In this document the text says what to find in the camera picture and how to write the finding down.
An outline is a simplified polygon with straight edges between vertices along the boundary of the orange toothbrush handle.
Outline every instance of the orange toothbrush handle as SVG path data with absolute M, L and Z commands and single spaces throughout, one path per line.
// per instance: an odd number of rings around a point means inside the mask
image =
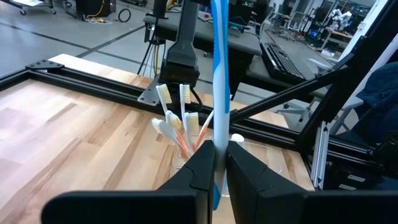
M 177 141 L 178 141 L 178 145 L 180 146 L 181 156 L 186 159 L 189 159 L 190 155 L 189 155 L 187 149 L 185 148 L 185 146 L 182 144 L 183 139 L 181 139 L 179 136 L 177 136 Z
M 196 141 L 196 143 L 195 143 L 195 148 L 196 148 L 196 150 L 198 150 L 201 141 L 202 141 L 203 138 L 205 137 L 206 131 L 207 131 L 207 125 L 203 126 L 202 129 L 200 130 L 198 139 L 197 139 L 197 141 Z
M 182 136 L 181 132 L 178 130 L 177 130 L 177 139 L 179 139 L 179 141 L 181 141 L 182 144 L 184 144 L 186 147 L 189 148 L 189 144 L 187 143 L 185 138 Z

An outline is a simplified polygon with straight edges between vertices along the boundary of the toothbrush bristles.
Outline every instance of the toothbrush bristles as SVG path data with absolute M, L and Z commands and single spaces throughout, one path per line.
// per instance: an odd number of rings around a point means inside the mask
M 159 86 L 160 94 L 162 94 L 165 103 L 172 103 L 172 97 L 166 84 Z
M 180 118 L 173 113 L 170 115 L 170 125 L 171 125 L 171 127 L 173 127 L 174 129 L 177 129 L 177 130 L 179 130 L 181 128 Z
M 191 90 L 189 85 L 182 85 L 182 93 L 183 93 L 182 98 L 184 103 L 187 104 L 191 103 Z
M 159 133 L 159 134 L 162 134 L 162 132 L 160 131 L 160 129 L 159 129 L 159 123 L 160 123 L 160 121 L 161 120 L 159 120 L 159 119 L 157 119 L 157 118 L 152 118 L 152 125 L 153 125 L 153 127 L 155 128 L 155 130 Z
M 191 134 L 198 134 L 199 132 L 199 114 L 190 113 L 187 122 Z

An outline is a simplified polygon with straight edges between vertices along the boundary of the metal bracket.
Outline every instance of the metal bracket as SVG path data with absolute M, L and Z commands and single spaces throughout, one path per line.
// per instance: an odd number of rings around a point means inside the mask
M 315 146 L 313 149 L 313 159 L 311 168 L 311 180 L 313 186 L 318 189 L 323 188 L 325 181 L 326 157 L 328 154 L 329 144 L 329 128 L 328 123 L 322 121 L 317 131 Z
M 46 70 L 46 69 L 64 68 L 64 67 L 65 66 L 60 63 L 51 62 L 49 60 L 39 60 L 36 63 L 32 63 L 30 65 L 25 66 L 25 68 L 32 70 Z
M 352 53 L 356 53 L 356 50 L 357 49 L 360 49 L 362 46 L 363 46 L 363 43 L 365 42 L 365 40 L 367 39 L 368 37 L 367 36 L 365 36 L 365 35 L 362 35 L 361 37 L 359 37 L 359 39 L 358 39 L 358 41 L 355 43 L 355 45 L 354 45 L 354 47 L 353 47 L 353 49 L 352 49 Z
M 160 85 L 158 82 L 159 76 L 160 75 L 157 75 L 154 78 L 154 81 L 152 81 L 146 90 L 142 92 L 142 94 L 138 97 L 138 102 L 151 106 L 156 106 L 159 103 L 159 95 L 156 91 L 156 86 Z

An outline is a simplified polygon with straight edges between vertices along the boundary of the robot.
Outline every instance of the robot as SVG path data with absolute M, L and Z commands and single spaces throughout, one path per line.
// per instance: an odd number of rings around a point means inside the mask
M 333 20 L 332 25 L 330 26 L 333 30 L 343 30 L 348 26 L 348 21 L 351 19 L 352 13 L 346 11 L 344 14 L 341 13 L 340 9 L 333 10 L 329 17 Z

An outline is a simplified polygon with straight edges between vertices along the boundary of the metal stand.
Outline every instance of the metal stand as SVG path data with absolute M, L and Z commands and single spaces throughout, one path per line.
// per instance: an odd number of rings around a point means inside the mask
M 11 0 L 0 0 L 0 1 L 18 8 L 19 9 L 19 13 L 21 15 L 23 15 L 23 16 L 26 15 L 26 11 L 24 10 L 23 7 L 42 7 L 42 6 L 44 6 L 44 7 L 49 7 L 51 9 L 51 13 L 52 14 L 56 14 L 57 13 L 56 10 L 54 9 L 52 0 L 48 0 L 48 2 L 43 1 L 43 4 L 39 4 L 37 6 L 26 6 L 26 5 L 22 5 L 22 4 L 18 4 L 18 3 L 12 2 Z
M 328 123 L 321 122 L 315 138 L 313 148 L 313 159 L 311 168 L 311 180 L 313 186 L 318 189 L 323 188 L 325 181 L 326 155 L 328 154 L 329 128 Z

